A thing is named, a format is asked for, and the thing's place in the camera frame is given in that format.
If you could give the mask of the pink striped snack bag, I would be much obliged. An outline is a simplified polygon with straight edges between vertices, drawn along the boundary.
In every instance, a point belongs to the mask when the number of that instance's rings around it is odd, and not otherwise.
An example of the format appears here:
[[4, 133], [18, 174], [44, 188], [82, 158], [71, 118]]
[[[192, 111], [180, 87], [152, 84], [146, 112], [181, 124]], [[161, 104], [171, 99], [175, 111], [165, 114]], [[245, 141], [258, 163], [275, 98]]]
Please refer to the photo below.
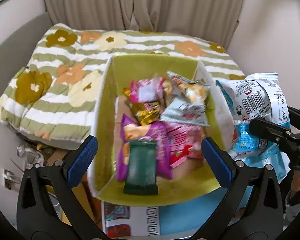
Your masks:
[[170, 166], [176, 168], [188, 158], [203, 159], [203, 128], [198, 125], [164, 122], [170, 140]]

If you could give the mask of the pink white snack packet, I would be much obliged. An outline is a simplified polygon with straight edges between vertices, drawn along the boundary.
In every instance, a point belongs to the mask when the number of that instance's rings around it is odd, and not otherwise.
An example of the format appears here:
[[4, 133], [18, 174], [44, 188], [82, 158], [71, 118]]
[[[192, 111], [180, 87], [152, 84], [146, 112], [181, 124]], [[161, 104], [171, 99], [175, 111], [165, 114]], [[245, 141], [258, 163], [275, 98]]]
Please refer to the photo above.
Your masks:
[[134, 103], [158, 101], [163, 97], [163, 77], [153, 77], [130, 83], [130, 100]]

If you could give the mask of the grey headboard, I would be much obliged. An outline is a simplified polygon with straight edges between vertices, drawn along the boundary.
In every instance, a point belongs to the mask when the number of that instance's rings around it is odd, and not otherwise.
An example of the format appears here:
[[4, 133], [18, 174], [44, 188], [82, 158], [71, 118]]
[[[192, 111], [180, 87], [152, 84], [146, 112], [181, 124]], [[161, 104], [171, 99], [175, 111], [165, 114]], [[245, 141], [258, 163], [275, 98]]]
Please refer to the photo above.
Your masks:
[[38, 41], [52, 26], [45, 12], [21, 26], [0, 44], [0, 96], [12, 76], [27, 65]]

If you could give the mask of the purple snack bag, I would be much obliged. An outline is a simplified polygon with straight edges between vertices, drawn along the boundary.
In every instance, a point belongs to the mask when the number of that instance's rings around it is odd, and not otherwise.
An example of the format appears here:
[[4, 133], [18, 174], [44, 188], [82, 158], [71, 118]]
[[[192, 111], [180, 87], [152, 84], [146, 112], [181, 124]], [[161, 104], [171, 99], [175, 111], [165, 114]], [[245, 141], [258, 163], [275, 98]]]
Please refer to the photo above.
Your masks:
[[122, 146], [117, 154], [116, 176], [118, 181], [126, 179], [130, 157], [130, 140], [155, 141], [157, 143], [157, 175], [172, 179], [170, 166], [170, 145], [164, 124], [156, 121], [149, 125], [138, 125], [130, 117], [123, 114], [120, 127]]

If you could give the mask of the white orange chips bag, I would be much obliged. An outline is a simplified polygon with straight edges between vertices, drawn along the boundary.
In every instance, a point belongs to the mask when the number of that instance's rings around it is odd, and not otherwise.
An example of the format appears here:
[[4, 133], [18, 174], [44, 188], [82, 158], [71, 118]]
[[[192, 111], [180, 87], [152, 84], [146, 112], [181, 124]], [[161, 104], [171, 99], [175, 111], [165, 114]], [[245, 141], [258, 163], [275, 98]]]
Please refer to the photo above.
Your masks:
[[168, 71], [167, 76], [171, 84], [172, 100], [160, 115], [160, 121], [207, 127], [206, 99], [210, 84], [189, 80], [172, 71]]

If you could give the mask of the dark green snack packet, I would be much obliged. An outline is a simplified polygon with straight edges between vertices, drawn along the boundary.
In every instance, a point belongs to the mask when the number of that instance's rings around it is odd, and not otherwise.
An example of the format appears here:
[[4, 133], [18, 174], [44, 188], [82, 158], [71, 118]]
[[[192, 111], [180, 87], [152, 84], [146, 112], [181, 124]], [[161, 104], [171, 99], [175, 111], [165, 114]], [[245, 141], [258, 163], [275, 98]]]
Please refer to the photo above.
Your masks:
[[130, 157], [124, 194], [154, 196], [157, 186], [157, 142], [130, 141]]

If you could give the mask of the floral striped quilt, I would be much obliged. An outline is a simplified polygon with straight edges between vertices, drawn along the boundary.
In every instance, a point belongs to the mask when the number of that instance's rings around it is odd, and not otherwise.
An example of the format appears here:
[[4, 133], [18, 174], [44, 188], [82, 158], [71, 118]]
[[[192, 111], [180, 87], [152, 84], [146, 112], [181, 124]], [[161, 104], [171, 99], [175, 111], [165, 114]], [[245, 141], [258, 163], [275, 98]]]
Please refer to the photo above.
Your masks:
[[121, 54], [163, 54], [203, 61], [213, 77], [244, 73], [219, 44], [173, 33], [75, 30], [55, 24], [0, 97], [0, 122], [31, 139], [82, 141], [95, 123], [107, 61]]

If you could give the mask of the white orange snack bag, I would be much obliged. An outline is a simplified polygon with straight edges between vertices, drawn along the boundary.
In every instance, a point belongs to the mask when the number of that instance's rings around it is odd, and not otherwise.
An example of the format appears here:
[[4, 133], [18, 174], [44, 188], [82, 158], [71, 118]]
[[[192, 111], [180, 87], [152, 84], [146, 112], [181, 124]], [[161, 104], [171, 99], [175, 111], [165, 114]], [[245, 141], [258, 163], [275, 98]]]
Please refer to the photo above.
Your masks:
[[162, 88], [163, 88], [163, 94], [164, 94], [164, 102], [165, 102], [165, 107], [168, 107], [173, 98], [172, 98], [172, 84], [169, 80], [165, 80], [162, 83]]

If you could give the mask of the beige curtain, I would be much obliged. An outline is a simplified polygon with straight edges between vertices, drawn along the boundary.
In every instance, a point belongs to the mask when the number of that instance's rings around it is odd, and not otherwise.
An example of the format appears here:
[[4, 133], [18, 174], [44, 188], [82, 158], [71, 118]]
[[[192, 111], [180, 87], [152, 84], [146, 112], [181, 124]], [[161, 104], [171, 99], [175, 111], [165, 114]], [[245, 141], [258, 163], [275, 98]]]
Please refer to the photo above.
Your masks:
[[44, 0], [53, 23], [73, 29], [170, 32], [227, 47], [243, 0]]

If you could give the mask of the yellow gold snack bag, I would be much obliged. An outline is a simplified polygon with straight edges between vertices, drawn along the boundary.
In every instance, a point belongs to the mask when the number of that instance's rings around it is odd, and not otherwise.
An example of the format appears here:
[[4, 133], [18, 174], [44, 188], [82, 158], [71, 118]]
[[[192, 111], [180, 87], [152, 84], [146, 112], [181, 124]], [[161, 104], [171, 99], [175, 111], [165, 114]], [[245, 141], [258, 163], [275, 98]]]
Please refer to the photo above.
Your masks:
[[142, 102], [135, 103], [130, 100], [130, 89], [124, 88], [123, 94], [126, 97], [126, 105], [140, 125], [149, 125], [160, 119], [160, 103]]

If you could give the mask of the light blue white snack bag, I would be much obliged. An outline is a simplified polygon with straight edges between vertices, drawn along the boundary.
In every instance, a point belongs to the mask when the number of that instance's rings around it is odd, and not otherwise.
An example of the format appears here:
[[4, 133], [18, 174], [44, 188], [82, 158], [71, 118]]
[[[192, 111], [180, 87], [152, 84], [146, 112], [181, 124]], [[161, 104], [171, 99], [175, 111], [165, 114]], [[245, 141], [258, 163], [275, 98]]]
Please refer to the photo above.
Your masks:
[[218, 79], [216, 85], [226, 99], [235, 124], [230, 156], [247, 165], [274, 163], [283, 167], [278, 146], [249, 131], [254, 118], [290, 128], [288, 106], [278, 73], [254, 73], [243, 80]]

